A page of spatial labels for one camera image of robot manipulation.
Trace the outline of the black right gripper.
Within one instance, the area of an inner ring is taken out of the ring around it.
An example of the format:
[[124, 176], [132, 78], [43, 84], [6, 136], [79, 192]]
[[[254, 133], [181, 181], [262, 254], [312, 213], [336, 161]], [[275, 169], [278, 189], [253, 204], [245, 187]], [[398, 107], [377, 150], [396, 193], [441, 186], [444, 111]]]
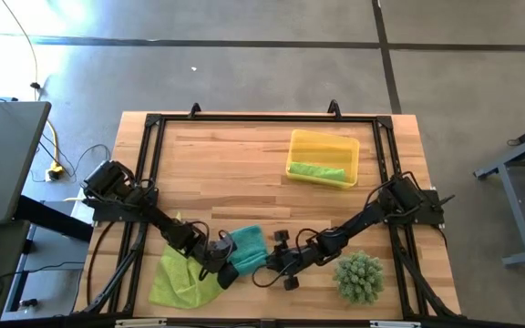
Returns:
[[314, 264], [319, 258], [319, 252], [315, 247], [305, 246], [300, 250], [288, 248], [287, 241], [290, 239], [288, 230], [279, 230], [274, 233], [275, 245], [273, 252], [266, 259], [266, 268], [280, 275], [288, 275], [283, 281], [286, 291], [293, 291], [299, 287], [298, 272]]

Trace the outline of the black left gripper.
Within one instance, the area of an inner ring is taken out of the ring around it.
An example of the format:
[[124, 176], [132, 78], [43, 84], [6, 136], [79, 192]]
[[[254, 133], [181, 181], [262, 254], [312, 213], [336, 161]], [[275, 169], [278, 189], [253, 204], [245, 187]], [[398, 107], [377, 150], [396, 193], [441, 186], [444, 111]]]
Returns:
[[228, 289], [239, 277], [239, 272], [231, 262], [227, 262], [231, 254], [237, 250], [232, 235], [228, 231], [220, 231], [218, 241], [200, 241], [196, 245], [196, 261], [210, 273], [219, 273], [219, 285]]

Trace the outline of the teal microfiber towel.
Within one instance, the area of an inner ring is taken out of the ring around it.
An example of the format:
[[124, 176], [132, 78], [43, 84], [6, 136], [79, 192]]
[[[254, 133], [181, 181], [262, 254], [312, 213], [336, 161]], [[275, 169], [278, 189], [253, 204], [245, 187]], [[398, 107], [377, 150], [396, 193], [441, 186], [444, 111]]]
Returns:
[[239, 276], [251, 274], [266, 263], [268, 256], [266, 239], [260, 225], [252, 225], [231, 232], [237, 249], [229, 260]]

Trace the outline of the lime microfiber towel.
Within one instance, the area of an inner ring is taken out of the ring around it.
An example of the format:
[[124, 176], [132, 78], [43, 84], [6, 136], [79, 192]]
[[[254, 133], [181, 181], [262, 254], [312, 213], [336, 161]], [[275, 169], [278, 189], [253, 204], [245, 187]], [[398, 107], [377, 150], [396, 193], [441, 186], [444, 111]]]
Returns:
[[217, 274], [200, 280], [201, 266], [185, 258], [169, 244], [160, 256], [149, 290], [149, 302], [177, 309], [196, 309], [218, 298], [224, 289]]

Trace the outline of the green microfiber towel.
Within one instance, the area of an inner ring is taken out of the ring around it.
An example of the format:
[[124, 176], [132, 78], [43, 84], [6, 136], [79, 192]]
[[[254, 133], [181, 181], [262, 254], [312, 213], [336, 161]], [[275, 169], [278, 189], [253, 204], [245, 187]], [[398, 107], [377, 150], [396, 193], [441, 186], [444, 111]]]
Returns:
[[317, 166], [303, 162], [291, 162], [288, 172], [299, 177], [345, 181], [345, 170]]

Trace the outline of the yellow plastic basket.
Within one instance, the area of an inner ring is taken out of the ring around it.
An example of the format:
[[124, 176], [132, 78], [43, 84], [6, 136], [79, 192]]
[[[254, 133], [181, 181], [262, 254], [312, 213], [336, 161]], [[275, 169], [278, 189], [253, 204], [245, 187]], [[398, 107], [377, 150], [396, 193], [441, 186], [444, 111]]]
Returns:
[[[360, 143], [355, 138], [294, 129], [291, 134], [285, 173], [289, 179], [349, 189], [357, 183]], [[291, 162], [345, 170], [345, 181], [313, 179], [288, 172]]]

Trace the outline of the green artificial ball plant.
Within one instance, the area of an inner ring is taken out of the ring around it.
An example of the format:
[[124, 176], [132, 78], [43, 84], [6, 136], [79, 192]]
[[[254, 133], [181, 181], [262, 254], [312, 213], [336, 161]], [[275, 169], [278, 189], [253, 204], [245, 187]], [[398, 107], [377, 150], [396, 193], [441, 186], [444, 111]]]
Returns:
[[384, 290], [384, 267], [363, 251], [342, 257], [333, 280], [341, 298], [352, 304], [373, 305]]

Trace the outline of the white power box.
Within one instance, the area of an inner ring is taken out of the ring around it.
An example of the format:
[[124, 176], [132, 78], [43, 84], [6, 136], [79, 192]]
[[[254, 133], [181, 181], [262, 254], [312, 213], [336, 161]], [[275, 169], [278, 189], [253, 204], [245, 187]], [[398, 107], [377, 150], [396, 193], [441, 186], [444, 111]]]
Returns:
[[93, 217], [95, 210], [84, 203], [84, 198], [84, 191], [80, 188], [75, 197], [68, 197], [63, 199], [63, 201], [72, 205], [71, 217], [94, 226]]

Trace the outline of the black desk beam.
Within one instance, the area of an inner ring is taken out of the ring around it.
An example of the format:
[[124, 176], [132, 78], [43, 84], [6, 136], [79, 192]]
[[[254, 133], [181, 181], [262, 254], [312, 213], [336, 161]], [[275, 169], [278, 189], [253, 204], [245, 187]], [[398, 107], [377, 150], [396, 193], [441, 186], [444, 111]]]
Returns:
[[23, 195], [18, 199], [13, 218], [29, 221], [31, 224], [81, 241], [90, 241], [93, 233], [90, 224]]

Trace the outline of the grey desk top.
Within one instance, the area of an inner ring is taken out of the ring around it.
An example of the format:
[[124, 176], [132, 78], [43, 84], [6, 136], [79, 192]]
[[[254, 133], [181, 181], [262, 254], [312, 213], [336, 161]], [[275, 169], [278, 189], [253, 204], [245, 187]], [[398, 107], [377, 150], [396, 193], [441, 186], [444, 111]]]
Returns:
[[0, 102], [0, 223], [13, 218], [52, 105]]

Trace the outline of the white bracket strip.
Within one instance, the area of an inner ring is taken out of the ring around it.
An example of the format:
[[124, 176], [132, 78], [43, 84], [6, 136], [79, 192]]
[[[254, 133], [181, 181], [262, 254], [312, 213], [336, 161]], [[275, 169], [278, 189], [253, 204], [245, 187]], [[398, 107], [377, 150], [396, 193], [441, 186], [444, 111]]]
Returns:
[[407, 321], [370, 321], [370, 328], [422, 328], [419, 322]]
[[114, 328], [163, 328], [167, 325], [166, 319], [134, 318], [116, 320]]

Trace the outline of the black aluminium table frame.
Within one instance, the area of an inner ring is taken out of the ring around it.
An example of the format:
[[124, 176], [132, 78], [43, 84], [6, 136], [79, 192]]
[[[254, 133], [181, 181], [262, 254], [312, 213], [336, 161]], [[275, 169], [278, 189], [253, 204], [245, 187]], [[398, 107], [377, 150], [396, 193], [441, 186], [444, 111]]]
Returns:
[[[368, 192], [397, 170], [409, 170], [422, 188], [431, 185], [417, 119], [412, 115], [206, 113], [195, 118], [171, 112], [154, 128], [149, 114], [123, 114], [112, 156], [134, 167], [147, 148], [159, 159], [159, 207], [212, 232], [260, 225], [266, 237], [286, 230], [293, 241], [341, 223], [359, 212]], [[354, 138], [359, 143], [357, 181], [344, 190], [289, 179], [286, 161], [296, 129]], [[240, 278], [212, 302], [193, 310], [152, 304], [149, 291], [165, 241], [150, 228], [139, 263], [124, 275], [105, 313], [132, 317], [360, 320], [402, 315], [391, 230], [378, 224], [354, 237], [349, 251], [364, 251], [384, 267], [385, 288], [369, 306], [342, 299], [333, 278], [335, 265], [312, 267], [300, 285], [286, 291], [271, 272]]]

